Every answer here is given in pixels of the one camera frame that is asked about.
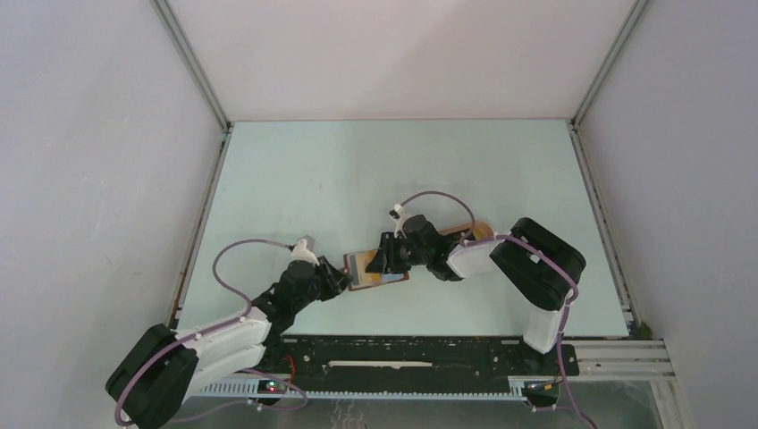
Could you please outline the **brown leather card holder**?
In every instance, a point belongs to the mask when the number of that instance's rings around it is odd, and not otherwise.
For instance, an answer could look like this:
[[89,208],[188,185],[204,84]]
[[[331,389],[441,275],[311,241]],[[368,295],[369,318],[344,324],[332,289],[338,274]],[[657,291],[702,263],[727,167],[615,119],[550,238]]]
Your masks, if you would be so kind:
[[376,254],[375,249],[352,252],[343,256],[345,272],[350,278],[349,291],[367,290],[387,284],[405,282],[409,274],[370,273],[366,270]]

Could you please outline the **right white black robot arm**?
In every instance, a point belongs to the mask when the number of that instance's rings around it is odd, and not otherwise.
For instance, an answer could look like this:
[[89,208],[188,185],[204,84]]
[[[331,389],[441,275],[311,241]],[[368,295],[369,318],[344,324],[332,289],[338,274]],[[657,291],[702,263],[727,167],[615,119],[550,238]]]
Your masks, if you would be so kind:
[[360,283],[379,285],[408,278],[423,266],[443,282],[502,272],[530,305],[521,365],[541,374],[556,360],[554,347],[565,327],[566,311],[577,295],[585,257],[531,218],[520,218],[506,234],[469,240],[469,228],[438,231],[418,214],[381,234],[375,250],[353,255]]

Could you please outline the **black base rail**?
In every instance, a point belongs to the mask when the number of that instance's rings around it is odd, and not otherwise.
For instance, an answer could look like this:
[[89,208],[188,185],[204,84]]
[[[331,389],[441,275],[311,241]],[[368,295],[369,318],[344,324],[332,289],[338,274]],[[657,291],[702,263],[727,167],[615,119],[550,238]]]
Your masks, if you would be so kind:
[[256,369],[307,392],[512,393],[510,381],[580,373],[576,350],[543,355],[517,337],[285,335]]

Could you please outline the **aluminium frame rail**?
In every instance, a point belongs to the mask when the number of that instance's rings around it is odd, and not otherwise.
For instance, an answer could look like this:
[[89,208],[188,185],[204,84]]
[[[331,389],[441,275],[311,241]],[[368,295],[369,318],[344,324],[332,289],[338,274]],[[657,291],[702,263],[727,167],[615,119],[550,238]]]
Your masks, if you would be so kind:
[[218,95],[216,95],[213,85],[208,78],[204,67],[199,61],[186,31],[181,26],[179,17],[174,11],[171,3],[166,0],[150,0],[149,2],[155,9],[158,19],[164,25],[169,39],[172,41],[175,50],[189,73],[189,76],[197,86],[201,96],[213,114],[215,121],[219,125],[219,128],[222,132],[228,133],[232,127],[232,122],[224,111],[220,99]]

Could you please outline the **gold VIP card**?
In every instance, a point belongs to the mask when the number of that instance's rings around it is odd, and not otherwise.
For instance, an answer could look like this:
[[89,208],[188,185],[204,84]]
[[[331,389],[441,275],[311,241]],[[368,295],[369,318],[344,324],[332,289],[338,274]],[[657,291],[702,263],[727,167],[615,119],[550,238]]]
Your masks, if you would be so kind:
[[387,257],[378,249],[368,250],[364,255],[364,267],[361,281],[369,284],[396,282],[404,278],[403,274],[389,273],[386,269]]

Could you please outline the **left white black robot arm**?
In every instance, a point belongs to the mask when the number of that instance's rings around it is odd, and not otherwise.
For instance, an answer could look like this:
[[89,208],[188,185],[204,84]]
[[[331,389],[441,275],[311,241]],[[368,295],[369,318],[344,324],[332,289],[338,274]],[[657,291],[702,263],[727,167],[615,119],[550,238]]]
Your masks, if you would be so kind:
[[159,428],[211,383],[243,369],[272,372],[282,361],[282,333],[315,301],[342,294],[350,277],[325,257],[293,260],[280,279],[238,313],[185,331],[148,328],[105,384],[117,422]]

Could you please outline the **pink oval tray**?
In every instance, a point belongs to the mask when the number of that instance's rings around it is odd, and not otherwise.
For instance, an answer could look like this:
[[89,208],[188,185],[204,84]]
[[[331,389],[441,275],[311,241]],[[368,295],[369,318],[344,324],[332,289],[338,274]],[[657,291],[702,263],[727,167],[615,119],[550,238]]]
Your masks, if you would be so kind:
[[461,240],[483,240],[495,235],[492,226],[484,221],[476,220],[474,226],[470,223],[463,223],[457,226],[440,230],[440,234],[453,242]]

